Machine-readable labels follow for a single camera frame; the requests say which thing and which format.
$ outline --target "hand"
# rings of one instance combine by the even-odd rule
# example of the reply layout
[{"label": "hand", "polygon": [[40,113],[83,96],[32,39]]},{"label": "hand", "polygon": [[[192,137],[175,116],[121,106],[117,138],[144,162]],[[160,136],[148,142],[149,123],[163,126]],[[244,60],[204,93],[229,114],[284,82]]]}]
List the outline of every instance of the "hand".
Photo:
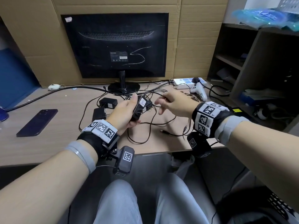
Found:
[{"label": "hand", "polygon": [[197,101],[191,99],[190,96],[172,89],[163,94],[155,101],[155,105],[160,104],[158,114],[162,115],[166,109],[169,109],[174,115],[180,117],[192,118],[194,109],[199,104]]},{"label": "hand", "polygon": [[125,100],[119,103],[114,111],[107,118],[107,122],[112,124],[118,131],[119,135],[122,135],[127,128],[131,128],[137,125],[138,121],[130,121],[133,115],[133,110],[137,104],[138,96],[133,94],[131,100]]}]

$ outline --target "jeans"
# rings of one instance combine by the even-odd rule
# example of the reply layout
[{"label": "jeans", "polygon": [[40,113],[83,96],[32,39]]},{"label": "jeans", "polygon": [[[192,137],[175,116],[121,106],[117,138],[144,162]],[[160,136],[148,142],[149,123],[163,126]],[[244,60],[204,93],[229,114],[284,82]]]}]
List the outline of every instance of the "jeans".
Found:
[{"label": "jeans", "polygon": [[[137,198],[124,180],[113,181],[104,191],[94,224],[142,224]],[[155,224],[209,224],[182,179],[167,174],[156,191]]]}]

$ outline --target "black wristband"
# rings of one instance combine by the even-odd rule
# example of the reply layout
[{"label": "black wristband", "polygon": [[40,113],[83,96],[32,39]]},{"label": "black wristband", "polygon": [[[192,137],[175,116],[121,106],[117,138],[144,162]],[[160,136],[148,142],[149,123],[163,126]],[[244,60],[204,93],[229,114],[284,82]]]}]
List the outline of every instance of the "black wristband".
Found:
[{"label": "black wristband", "polygon": [[[198,106],[196,107],[196,109],[192,113],[192,120],[194,122],[193,129],[195,129],[195,124],[196,124],[195,119],[196,119],[197,113],[198,113],[199,109],[204,104],[205,104],[205,102],[202,102],[202,103],[198,104]],[[223,122],[223,120],[225,120],[227,117],[233,116],[233,115],[234,115],[233,112],[227,111],[227,110],[223,110],[215,118],[213,118],[213,123],[212,123],[212,125],[210,127],[210,136],[209,136],[209,138],[214,138],[215,137],[215,131],[217,130],[217,128],[219,127],[219,125]]]},{"label": "black wristband", "polygon": [[103,146],[104,141],[92,132],[83,132],[77,138],[77,140],[79,139],[84,140],[88,144],[90,144],[95,149],[98,158],[102,157],[108,152],[107,149]]}]

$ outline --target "monitor vent grille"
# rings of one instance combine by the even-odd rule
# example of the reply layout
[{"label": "monitor vent grille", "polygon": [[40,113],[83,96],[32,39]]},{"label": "monitor vent grille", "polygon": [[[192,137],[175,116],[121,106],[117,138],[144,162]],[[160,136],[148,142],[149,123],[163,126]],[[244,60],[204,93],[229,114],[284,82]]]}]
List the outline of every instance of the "monitor vent grille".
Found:
[{"label": "monitor vent grille", "polygon": [[128,33],[80,33],[84,37],[97,40],[131,40],[149,36],[154,31],[128,32]]}]

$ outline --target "monitor base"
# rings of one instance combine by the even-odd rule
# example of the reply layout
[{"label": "monitor base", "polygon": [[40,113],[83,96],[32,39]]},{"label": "monitor base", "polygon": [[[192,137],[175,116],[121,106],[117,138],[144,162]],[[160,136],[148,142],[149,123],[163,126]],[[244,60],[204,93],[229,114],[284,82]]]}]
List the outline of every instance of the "monitor base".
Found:
[{"label": "monitor base", "polygon": [[140,89],[140,85],[136,82],[125,82],[125,88],[121,88],[121,84],[119,82],[111,83],[108,86],[108,90],[113,93],[123,93],[123,94],[131,94],[136,93]]}]

